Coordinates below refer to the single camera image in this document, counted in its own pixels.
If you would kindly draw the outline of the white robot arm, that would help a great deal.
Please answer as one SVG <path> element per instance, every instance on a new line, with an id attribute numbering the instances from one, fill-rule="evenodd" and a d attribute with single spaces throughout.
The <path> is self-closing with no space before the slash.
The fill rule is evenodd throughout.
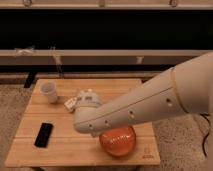
<path id="1" fill-rule="evenodd" d="M 210 131 L 204 171 L 213 171 L 213 52 L 178 64 L 130 92 L 75 114 L 82 134 L 187 114 L 208 114 Z"/>

